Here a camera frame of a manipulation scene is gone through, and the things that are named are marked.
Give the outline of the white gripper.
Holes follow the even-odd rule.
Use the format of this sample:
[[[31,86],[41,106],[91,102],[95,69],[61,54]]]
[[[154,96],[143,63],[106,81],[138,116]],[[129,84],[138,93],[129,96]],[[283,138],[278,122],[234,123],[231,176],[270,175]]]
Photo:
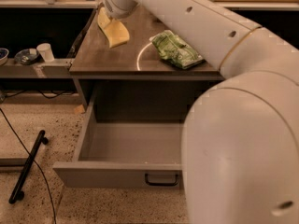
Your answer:
[[[123,19],[130,16],[137,2],[134,0],[103,0],[107,15],[113,19]]]

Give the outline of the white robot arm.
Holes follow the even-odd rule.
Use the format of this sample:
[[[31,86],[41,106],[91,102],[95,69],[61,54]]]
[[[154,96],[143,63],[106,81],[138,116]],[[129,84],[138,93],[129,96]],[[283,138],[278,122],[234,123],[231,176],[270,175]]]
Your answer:
[[[224,78],[183,125],[190,224],[299,224],[297,49],[208,0],[104,1],[114,18],[142,5]]]

